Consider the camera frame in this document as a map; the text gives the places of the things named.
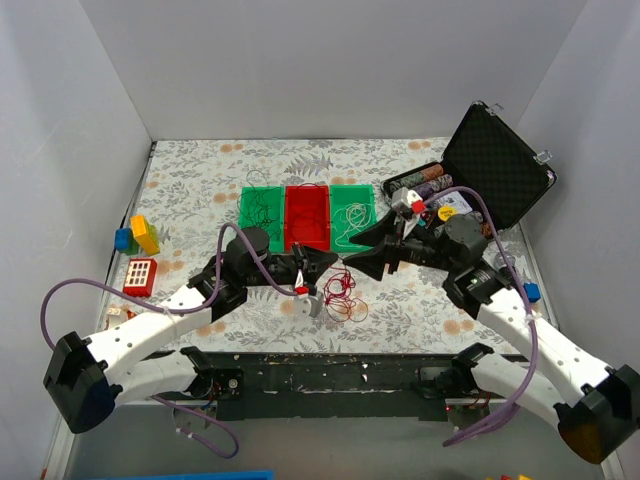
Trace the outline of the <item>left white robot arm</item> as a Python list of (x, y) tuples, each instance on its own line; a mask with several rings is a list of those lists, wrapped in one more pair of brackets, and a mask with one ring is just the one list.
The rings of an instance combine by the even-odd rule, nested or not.
[(220, 241), (206, 267), (160, 305), (105, 331), (77, 332), (48, 343), (52, 350), (43, 385), (69, 429), (84, 433), (119, 406), (165, 392), (205, 398), (215, 368), (195, 347), (169, 354), (160, 348), (212, 324), (243, 305), (251, 287), (270, 286), (293, 298), (298, 312), (315, 317), (323, 301), (317, 280), (338, 260), (332, 252), (296, 243), (273, 254), (259, 227), (224, 224), (236, 236)]

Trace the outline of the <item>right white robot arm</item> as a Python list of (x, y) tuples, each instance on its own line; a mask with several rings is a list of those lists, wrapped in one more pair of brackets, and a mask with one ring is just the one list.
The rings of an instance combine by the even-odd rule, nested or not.
[(536, 313), (524, 296), (488, 264), (488, 241), (476, 219), (456, 214), (433, 232), (404, 231), (402, 217), (389, 213), (352, 237), (366, 251), (346, 264), (375, 280), (400, 262), (447, 272), (448, 298), (474, 320), (491, 328), (528, 361), (513, 365), (485, 345), (458, 354), (449, 372), (464, 397), (489, 391), (505, 397), (506, 411), (486, 417), (468, 434), (488, 433), (504, 425), (517, 407), (555, 427), (582, 460), (600, 464), (639, 429), (639, 374), (628, 365), (613, 368), (574, 344)]

